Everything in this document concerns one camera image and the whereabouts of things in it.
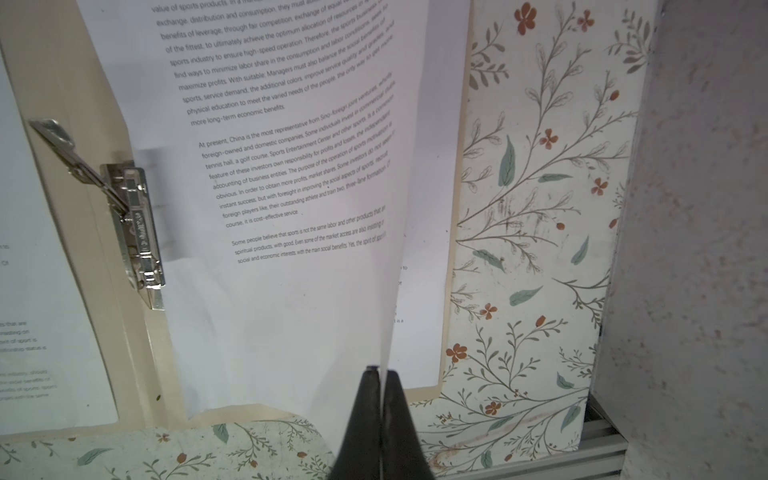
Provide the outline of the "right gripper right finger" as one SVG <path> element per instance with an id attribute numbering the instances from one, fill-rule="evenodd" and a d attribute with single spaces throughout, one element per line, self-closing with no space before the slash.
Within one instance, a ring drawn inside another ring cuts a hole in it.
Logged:
<path id="1" fill-rule="evenodd" d="M 411 418 L 399 375 L 388 370 L 381 421 L 381 470 L 385 480 L 434 480 Z"/>

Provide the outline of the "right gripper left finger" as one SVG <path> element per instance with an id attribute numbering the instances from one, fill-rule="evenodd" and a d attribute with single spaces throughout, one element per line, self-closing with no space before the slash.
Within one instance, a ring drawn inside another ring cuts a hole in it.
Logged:
<path id="1" fill-rule="evenodd" d="M 381 477 L 380 395 L 379 370 L 376 366 L 367 367 L 329 480 L 375 480 Z"/>

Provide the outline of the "printed paper sheet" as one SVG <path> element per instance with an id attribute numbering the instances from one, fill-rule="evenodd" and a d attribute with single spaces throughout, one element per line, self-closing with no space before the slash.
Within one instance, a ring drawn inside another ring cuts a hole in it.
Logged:
<path id="1" fill-rule="evenodd" d="M 188 416 L 342 442 L 389 355 L 424 1 L 82 1 L 153 196 Z"/>
<path id="2" fill-rule="evenodd" d="M 406 389 L 440 383 L 470 12 L 468 1 L 429 4 L 389 362 Z"/>
<path id="3" fill-rule="evenodd" d="M 116 405 L 9 76 L 1 74 L 1 433 L 109 425 Z"/>

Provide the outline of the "brown cardboard folder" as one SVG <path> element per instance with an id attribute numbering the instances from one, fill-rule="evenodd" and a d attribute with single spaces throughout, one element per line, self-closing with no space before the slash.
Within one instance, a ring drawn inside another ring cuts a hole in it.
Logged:
<path id="1" fill-rule="evenodd" d="M 146 171 L 79 9 L 5 1 L 1 48 L 64 250 L 91 316 L 122 430 L 207 426 L 290 413 L 260 404 L 188 416 L 162 297 Z M 412 401 L 434 389 L 406 389 Z"/>

